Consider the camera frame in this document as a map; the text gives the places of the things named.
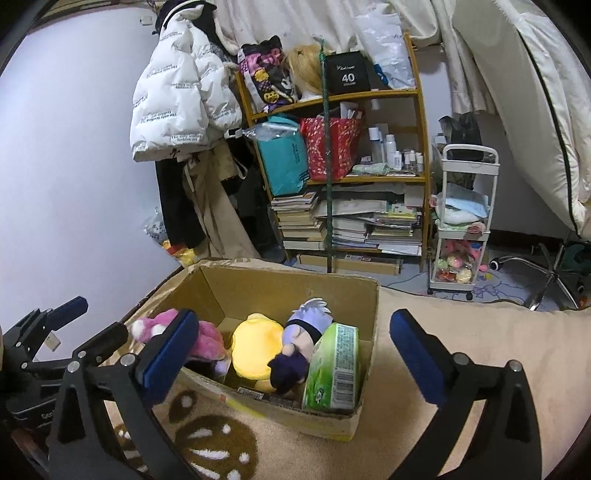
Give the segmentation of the beige brown patterned blanket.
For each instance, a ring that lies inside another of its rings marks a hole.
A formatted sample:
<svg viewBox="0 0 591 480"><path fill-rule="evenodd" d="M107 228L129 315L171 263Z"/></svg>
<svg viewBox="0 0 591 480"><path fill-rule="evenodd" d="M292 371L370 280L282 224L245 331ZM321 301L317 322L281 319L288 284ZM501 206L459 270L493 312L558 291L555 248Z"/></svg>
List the beige brown patterned blanket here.
<svg viewBox="0 0 591 480"><path fill-rule="evenodd" d="M190 309L230 337L250 314L277 322L311 298L358 330L359 380L349 413L307 411L257 393L235 372L190 370L133 431L108 413L143 476L173 447L203 479L541 479L590 420L590 313L458 303L260 260L204 261L171 277L136 318Z"/></svg>

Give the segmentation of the black tissue pack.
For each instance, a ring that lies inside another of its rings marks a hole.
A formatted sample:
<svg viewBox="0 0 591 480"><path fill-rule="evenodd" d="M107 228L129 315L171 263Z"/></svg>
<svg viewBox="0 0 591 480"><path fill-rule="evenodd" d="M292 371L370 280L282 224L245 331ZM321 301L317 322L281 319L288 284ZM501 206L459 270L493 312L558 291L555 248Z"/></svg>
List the black tissue pack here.
<svg viewBox="0 0 591 480"><path fill-rule="evenodd" d="M248 396L249 398L270 403L276 406L290 409L300 409L301 403L297 400L286 398L272 393L264 393L257 390L249 389L243 386L239 386L236 390L238 394Z"/></svg>

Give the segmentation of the stack of books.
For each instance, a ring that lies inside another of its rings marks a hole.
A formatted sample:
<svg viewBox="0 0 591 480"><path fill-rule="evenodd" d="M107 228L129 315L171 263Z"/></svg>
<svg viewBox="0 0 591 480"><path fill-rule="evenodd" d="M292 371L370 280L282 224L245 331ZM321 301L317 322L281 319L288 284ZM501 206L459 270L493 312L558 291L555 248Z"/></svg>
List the stack of books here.
<svg viewBox="0 0 591 480"><path fill-rule="evenodd" d="M301 194L276 197L270 208L276 218L283 248L293 251L325 249L325 221L318 215L318 191L308 189Z"/></svg>

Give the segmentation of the teal bag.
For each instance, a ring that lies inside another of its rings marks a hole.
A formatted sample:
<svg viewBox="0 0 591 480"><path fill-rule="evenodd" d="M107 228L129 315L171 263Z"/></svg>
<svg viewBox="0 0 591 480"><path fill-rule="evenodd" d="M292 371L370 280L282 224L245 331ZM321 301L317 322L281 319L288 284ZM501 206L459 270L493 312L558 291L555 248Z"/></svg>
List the teal bag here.
<svg viewBox="0 0 591 480"><path fill-rule="evenodd" d="M271 116L256 126L256 132L263 134L263 139L257 139L256 144L273 197L300 193L310 179L300 123L283 116Z"/></svg>

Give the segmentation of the white folded mattress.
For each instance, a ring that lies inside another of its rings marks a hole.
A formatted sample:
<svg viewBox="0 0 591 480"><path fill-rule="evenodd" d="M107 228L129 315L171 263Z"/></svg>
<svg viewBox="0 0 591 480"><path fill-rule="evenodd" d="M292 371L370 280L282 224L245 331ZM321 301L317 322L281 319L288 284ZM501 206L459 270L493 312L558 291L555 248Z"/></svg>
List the white folded mattress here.
<svg viewBox="0 0 591 480"><path fill-rule="evenodd" d="M453 25L472 52L528 184L590 238L590 77L532 1L459 1Z"/></svg>

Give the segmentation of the office chair base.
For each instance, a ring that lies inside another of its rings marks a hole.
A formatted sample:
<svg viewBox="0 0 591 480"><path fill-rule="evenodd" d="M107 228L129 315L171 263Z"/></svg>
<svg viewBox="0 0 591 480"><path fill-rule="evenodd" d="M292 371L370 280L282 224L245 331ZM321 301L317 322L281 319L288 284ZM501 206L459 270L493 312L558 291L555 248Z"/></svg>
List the office chair base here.
<svg viewBox="0 0 591 480"><path fill-rule="evenodd" d="M525 301L524 306L536 311L552 287L556 287L566 300L567 307L573 310L584 308L585 280L590 277L590 244L563 241L554 257L546 246L539 245L545 263L517 254L494 257L488 267L501 271L508 264L519 264L544 276L544 283Z"/></svg>

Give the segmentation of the purple lavender plush doll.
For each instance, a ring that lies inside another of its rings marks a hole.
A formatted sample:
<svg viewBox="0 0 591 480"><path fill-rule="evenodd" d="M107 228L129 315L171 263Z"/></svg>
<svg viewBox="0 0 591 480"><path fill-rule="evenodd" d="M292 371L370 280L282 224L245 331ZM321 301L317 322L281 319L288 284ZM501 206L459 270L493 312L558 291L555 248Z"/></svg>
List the purple lavender plush doll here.
<svg viewBox="0 0 591 480"><path fill-rule="evenodd" d="M283 347L270 361L270 384L284 395L308 376L315 345L332 325L332 312L322 298L311 298L291 313L283 329Z"/></svg>

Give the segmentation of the green tissue pack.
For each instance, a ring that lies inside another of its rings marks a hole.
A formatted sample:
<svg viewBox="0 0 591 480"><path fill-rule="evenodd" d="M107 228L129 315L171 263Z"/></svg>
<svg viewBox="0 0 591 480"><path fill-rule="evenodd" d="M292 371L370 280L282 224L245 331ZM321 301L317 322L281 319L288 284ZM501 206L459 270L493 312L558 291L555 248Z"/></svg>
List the green tissue pack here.
<svg viewBox="0 0 591 480"><path fill-rule="evenodd" d="M322 413L351 413L358 402L359 386L359 329L332 323L312 352L303 408Z"/></svg>

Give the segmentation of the pink plush toy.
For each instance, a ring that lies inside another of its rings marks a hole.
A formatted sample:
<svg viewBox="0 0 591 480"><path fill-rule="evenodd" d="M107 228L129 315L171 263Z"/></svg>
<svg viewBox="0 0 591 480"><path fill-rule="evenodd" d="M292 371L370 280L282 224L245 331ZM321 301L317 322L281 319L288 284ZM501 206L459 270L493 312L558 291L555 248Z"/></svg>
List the pink plush toy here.
<svg viewBox="0 0 591 480"><path fill-rule="evenodd" d="M146 344L172 323L178 310L172 308L154 317L141 317L132 322L129 331L135 342ZM223 381L231 365L231 354L224 346L221 332L211 322L197 320L197 331L189 335L191 349L185 367L207 378Z"/></svg>

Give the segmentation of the cardboard box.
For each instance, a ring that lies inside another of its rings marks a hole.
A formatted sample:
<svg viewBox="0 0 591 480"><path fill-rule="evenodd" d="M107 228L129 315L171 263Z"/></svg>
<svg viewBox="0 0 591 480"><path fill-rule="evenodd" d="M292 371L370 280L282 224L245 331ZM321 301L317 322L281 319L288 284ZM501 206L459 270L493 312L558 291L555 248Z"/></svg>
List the cardboard box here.
<svg viewBox="0 0 591 480"><path fill-rule="evenodd" d="M355 436L377 341L379 285L259 260L202 261L165 281L124 320L137 353L190 309L216 341L203 373L185 367L176 386L298 432Z"/></svg>

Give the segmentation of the green pole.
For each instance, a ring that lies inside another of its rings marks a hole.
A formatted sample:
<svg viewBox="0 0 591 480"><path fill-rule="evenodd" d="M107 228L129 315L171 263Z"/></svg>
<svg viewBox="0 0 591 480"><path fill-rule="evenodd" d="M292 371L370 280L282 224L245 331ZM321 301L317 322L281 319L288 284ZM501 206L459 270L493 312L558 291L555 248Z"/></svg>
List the green pole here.
<svg viewBox="0 0 591 480"><path fill-rule="evenodd" d="M327 82L327 64L325 63L325 39L316 39L320 46L321 82L322 82L322 125L325 133L325 186L327 187L327 273L332 273L332 138L331 120L329 120L329 91Z"/></svg>

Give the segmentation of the beige hanging coat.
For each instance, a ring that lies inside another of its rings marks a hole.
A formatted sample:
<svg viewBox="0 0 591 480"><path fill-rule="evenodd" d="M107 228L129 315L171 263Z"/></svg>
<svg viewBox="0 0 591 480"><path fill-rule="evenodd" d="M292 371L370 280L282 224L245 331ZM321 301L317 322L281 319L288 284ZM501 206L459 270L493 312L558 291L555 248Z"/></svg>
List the beige hanging coat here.
<svg viewBox="0 0 591 480"><path fill-rule="evenodd" d="M197 214L205 239L193 251L197 259L259 258L222 181L243 179L228 143L221 141L211 150L193 154L183 166L185 192Z"/></svg>

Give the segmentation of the blonde wig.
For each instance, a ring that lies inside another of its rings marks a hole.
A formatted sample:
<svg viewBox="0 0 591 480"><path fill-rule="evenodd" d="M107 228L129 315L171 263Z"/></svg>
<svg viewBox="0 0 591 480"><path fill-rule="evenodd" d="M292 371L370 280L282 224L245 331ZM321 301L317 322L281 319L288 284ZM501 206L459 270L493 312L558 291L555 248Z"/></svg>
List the blonde wig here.
<svg viewBox="0 0 591 480"><path fill-rule="evenodd" d="M301 101L322 97L322 69L318 44L297 45L287 51L284 64Z"/></svg>

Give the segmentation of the yellow plush zipper pouch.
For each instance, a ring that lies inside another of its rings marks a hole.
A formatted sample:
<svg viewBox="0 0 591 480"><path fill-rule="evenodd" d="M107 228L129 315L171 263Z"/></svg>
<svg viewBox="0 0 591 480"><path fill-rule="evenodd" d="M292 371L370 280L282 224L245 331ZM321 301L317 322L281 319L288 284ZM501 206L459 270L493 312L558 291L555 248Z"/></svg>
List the yellow plush zipper pouch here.
<svg viewBox="0 0 591 480"><path fill-rule="evenodd" d="M269 363L283 347L283 325L260 313L252 313L231 337L231 361L238 377L256 390L271 393Z"/></svg>

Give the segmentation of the wooden bookshelf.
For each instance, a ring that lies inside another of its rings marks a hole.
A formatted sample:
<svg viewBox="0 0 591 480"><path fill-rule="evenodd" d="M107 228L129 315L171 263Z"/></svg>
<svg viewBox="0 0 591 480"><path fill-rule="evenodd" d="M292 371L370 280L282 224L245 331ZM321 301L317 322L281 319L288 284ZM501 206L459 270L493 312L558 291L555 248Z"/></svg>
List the wooden bookshelf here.
<svg viewBox="0 0 591 480"><path fill-rule="evenodd" d="M419 65L415 54L415 45L411 39L408 31L403 31L404 40L407 48L408 58L412 67L413 76L415 78L416 87L414 89L386 89L386 90L370 90L355 93L346 93L339 95L329 95L328 100L312 99L310 101L297 102L287 106L283 106L273 110L270 113L255 113L252 110L252 96L249 94L249 90L245 85L245 78L243 78L242 71L238 69L235 73L236 85L238 85L238 93L240 101L242 102L242 113L245 115L246 123L249 127L255 126L257 122L266 121L267 118L273 115L287 114L298 112L300 109L317 107L319 105L331 104L342 101L352 101L362 105L365 102L379 99L379 100L391 100L400 98L410 98L414 102L414 113L416 117L415 125L394 125L390 124L389 127L392 129L394 135L402 136L416 136L416 151L424 154L424 167L425 171L420 175L414 177L400 175L386 175L386 176L345 176L339 180L339 184L362 184L362 183L405 183L405 184L419 184L424 187L421 208L423 209L423 220L421 231L421 257L420 257L420 270L423 271L428 263L428 241L430 234L430 220L431 214L427 211L428 209L428 188L430 186L429 171L430 167L429 157L430 154L427 152L429 147L428 141L428 125L427 116L425 111L425 99L422 89L422 83L419 74Z"/></svg>

